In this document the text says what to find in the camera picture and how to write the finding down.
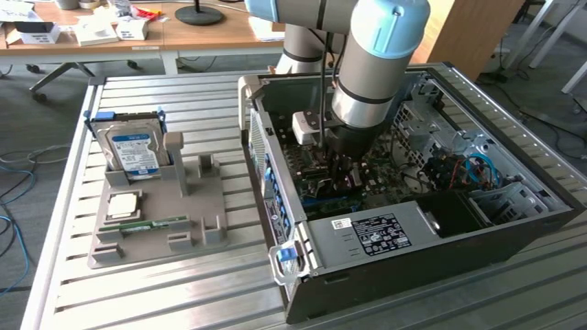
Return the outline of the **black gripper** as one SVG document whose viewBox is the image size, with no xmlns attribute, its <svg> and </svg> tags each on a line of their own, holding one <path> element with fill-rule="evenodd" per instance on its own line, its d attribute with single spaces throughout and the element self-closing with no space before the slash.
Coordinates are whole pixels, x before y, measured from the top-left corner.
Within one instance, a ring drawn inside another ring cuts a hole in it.
<svg viewBox="0 0 587 330">
<path fill-rule="evenodd" d="M 386 129 L 380 123 L 368 128 L 356 128 L 350 125 L 340 125 L 327 130 L 327 152 L 330 155 L 346 157 L 358 161 L 370 152 L 376 138 Z"/>
</svg>

